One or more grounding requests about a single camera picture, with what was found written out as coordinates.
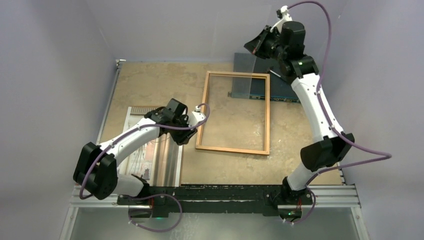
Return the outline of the glossy photo print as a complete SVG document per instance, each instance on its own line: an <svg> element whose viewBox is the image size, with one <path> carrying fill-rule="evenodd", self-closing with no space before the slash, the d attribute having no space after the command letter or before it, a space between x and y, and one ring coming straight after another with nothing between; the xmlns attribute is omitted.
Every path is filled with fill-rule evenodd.
<svg viewBox="0 0 424 240"><path fill-rule="evenodd" d="M178 187L181 184L183 147L170 134L149 141L131 153L118 166L122 175L142 177L151 186Z"/></svg>

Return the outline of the clear glass pane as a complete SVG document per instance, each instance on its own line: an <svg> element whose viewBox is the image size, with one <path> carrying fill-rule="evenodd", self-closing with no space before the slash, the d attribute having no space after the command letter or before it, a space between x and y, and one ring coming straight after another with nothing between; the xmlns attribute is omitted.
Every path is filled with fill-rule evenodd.
<svg viewBox="0 0 424 240"><path fill-rule="evenodd" d="M233 79L232 98L303 103L315 108L326 103L322 79L315 60L304 54L305 27L294 21L289 10L295 5L284 5L277 10L278 21L266 25L261 33L247 42L249 53L236 53L235 57L254 67L256 59L272 60L264 72L208 71L203 101L209 98L211 77Z"/></svg>

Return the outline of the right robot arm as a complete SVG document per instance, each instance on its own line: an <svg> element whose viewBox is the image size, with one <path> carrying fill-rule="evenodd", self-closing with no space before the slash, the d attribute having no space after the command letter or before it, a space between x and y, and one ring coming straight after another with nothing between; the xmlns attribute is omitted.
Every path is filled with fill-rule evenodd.
<svg viewBox="0 0 424 240"><path fill-rule="evenodd" d="M308 181L319 170L334 166L350 150L342 137L354 141L351 133L344 133L334 119L322 87L319 86L319 69L315 60L304 54L306 30L302 23L286 21L280 28L265 26L260 34L244 47L261 59L273 59L279 64L282 79L296 93L310 124L313 143L300 150L301 163L282 181L280 196L288 204L294 203L305 192Z"/></svg>

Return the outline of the orange wooden picture frame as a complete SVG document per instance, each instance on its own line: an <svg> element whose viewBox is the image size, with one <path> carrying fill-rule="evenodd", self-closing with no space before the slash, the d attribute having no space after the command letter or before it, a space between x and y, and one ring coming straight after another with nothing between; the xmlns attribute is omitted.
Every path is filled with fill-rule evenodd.
<svg viewBox="0 0 424 240"><path fill-rule="evenodd" d="M238 153L238 154L252 154L252 155L263 155L268 156L270 154L270 90L271 80L270 75L267 73L248 73L248 72L229 72L229 71L213 71L208 70L205 75L205 82L203 88L202 102L207 103L209 97L209 83L210 77L226 77L226 78L250 78L250 79L261 79L264 80L265 85L265 116L264 116L264 148L263 150L253 149L242 149L242 148L231 148L231 147L220 147L220 146L206 146L202 145L202 137L204 125L198 128L197 139L195 143L196 150L205 151L216 151L226 153Z"/></svg>

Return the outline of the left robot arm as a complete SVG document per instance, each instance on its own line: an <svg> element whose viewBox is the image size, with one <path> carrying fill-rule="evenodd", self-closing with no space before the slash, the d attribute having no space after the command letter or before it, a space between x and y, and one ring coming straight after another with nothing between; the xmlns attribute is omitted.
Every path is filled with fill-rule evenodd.
<svg viewBox="0 0 424 240"><path fill-rule="evenodd" d="M193 111L172 98L166 106L146 113L134 126L112 139L88 142L80 152L73 180L80 185L79 198L103 200L112 194L129 197L138 205L150 198L150 185L141 176L120 173L121 163L133 152L163 135L178 145L186 145L209 118L209 105L201 103Z"/></svg>

